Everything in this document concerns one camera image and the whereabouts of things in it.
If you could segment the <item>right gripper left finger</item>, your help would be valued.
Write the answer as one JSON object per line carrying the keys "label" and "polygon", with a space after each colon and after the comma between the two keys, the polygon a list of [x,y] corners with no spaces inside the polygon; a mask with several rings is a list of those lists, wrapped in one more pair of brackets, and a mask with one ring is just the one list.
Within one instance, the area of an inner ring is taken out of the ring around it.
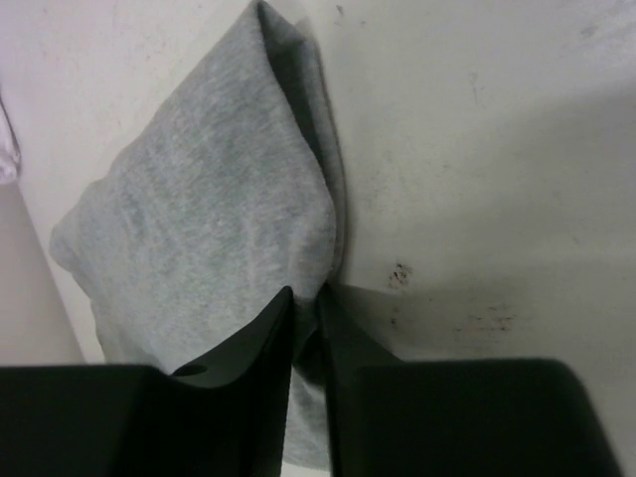
{"label": "right gripper left finger", "polygon": [[194,388],[185,476],[278,476],[293,348],[293,294],[285,286],[247,325],[172,376]]}

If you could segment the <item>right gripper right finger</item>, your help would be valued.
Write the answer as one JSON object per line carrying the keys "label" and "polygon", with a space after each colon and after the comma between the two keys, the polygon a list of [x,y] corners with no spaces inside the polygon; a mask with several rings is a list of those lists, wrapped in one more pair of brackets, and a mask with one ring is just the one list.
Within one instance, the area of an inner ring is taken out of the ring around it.
{"label": "right gripper right finger", "polygon": [[356,372],[366,366],[392,366],[401,359],[371,337],[346,310],[334,290],[324,287],[317,299],[329,456],[334,476],[361,476],[368,446],[364,443]]}

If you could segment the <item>grey tank top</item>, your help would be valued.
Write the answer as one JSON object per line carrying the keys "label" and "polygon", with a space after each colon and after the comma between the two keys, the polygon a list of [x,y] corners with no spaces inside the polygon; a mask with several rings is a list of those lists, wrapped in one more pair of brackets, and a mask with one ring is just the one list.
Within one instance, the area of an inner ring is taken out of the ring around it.
{"label": "grey tank top", "polygon": [[343,254],[342,162],[314,43],[249,3],[54,227],[111,363],[167,373],[294,294],[288,463],[329,466],[315,301]]}

